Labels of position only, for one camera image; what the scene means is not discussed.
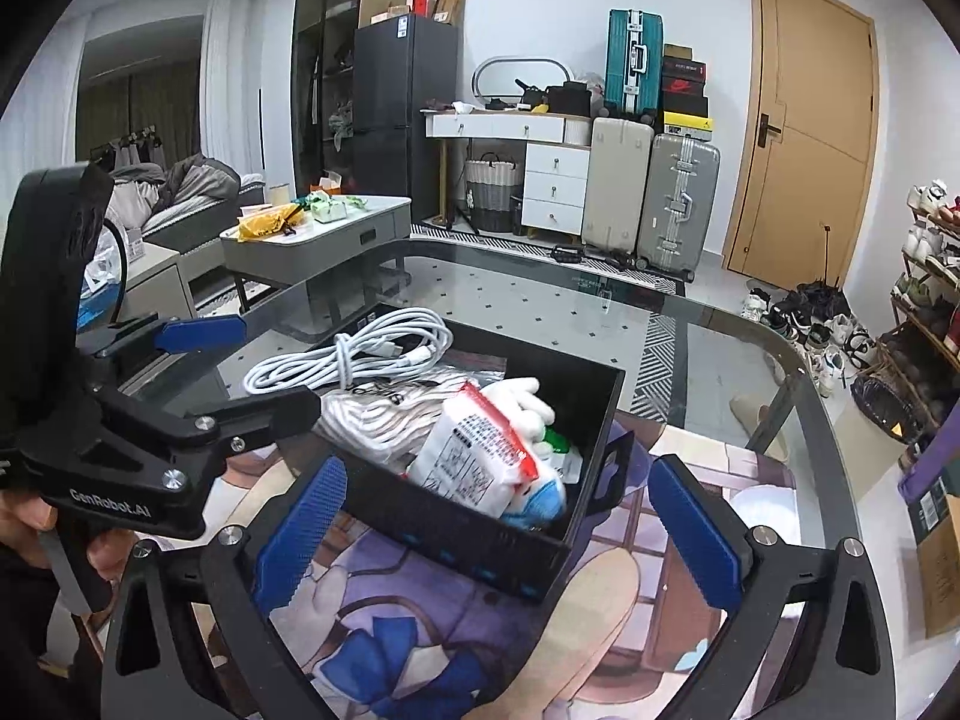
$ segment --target glass table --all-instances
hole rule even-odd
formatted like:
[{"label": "glass table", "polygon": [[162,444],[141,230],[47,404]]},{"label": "glass table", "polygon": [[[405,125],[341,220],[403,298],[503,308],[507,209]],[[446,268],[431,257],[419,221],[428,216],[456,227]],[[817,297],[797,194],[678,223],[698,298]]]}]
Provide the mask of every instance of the glass table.
[{"label": "glass table", "polygon": [[[616,421],[651,454],[679,455],[728,500],[758,485],[795,490],[795,543],[832,548],[859,536],[832,428],[799,356],[768,328],[681,291],[679,282],[617,274],[599,263],[565,266],[448,241],[391,242],[256,305],[244,314],[243,346],[167,358],[125,391],[171,413],[195,412],[244,397],[252,365],[306,350],[378,303],[422,306],[622,368]],[[556,697],[539,708],[551,720],[656,717],[722,623],[650,505],[647,470],[632,469],[621,503],[584,521],[571,575],[603,552],[623,549],[637,564],[637,592],[605,643],[584,654],[579,677],[557,685]],[[287,635],[302,640],[304,631],[316,631],[317,641],[291,650],[301,653],[299,665],[334,712],[367,718],[394,716],[397,702],[411,695],[427,700],[432,680],[463,678],[463,669],[477,664],[483,677],[472,695],[479,703],[496,698],[536,647],[550,610],[454,574],[342,514],[290,608],[277,611],[283,613],[274,622],[288,644]],[[376,649],[376,621],[407,615],[416,618],[416,635],[402,685],[385,696],[366,683],[344,683],[337,659],[352,651],[352,637],[364,632]],[[796,623],[796,615],[784,615],[739,716],[762,706]],[[383,675],[376,677],[382,683]]]}]

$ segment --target wooden door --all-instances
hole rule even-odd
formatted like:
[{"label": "wooden door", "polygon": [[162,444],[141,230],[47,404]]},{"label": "wooden door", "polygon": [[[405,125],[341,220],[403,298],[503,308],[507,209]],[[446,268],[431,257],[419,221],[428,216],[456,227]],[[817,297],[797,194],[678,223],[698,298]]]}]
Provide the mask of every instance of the wooden door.
[{"label": "wooden door", "polygon": [[755,137],[728,266],[785,289],[825,266],[830,284],[842,281],[875,148],[872,22],[834,0],[760,0],[760,26]]}]

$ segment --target black refrigerator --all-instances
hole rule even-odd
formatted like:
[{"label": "black refrigerator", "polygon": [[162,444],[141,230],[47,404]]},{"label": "black refrigerator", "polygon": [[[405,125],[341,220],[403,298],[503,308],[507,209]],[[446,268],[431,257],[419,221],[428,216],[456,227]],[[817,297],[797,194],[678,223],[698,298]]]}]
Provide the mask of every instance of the black refrigerator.
[{"label": "black refrigerator", "polygon": [[353,176],[359,194],[409,196],[411,220],[440,213],[440,148],[421,108],[457,94],[460,30],[401,16],[357,30],[353,69]]}]

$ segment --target human hand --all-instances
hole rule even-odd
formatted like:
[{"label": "human hand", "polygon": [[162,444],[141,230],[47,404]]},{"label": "human hand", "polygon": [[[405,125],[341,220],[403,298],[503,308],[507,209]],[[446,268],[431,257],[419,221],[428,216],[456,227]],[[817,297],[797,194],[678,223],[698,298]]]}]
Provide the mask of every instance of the human hand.
[{"label": "human hand", "polygon": [[[35,493],[0,491],[0,543],[13,549],[29,565],[50,567],[37,532],[49,531],[54,526],[56,509]],[[86,557],[104,579],[119,579],[134,543],[133,531],[106,531],[90,542]]]}]

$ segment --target silver suitcase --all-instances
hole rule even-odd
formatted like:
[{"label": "silver suitcase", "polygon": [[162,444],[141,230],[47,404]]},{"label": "silver suitcase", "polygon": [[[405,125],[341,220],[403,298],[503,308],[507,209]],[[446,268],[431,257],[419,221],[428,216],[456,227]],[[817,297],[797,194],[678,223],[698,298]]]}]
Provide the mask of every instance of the silver suitcase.
[{"label": "silver suitcase", "polygon": [[652,265],[693,281],[719,172],[716,146],[678,135],[654,138],[637,239],[638,268]]},{"label": "silver suitcase", "polygon": [[593,123],[582,237],[603,251],[632,253],[654,131],[624,119]]}]

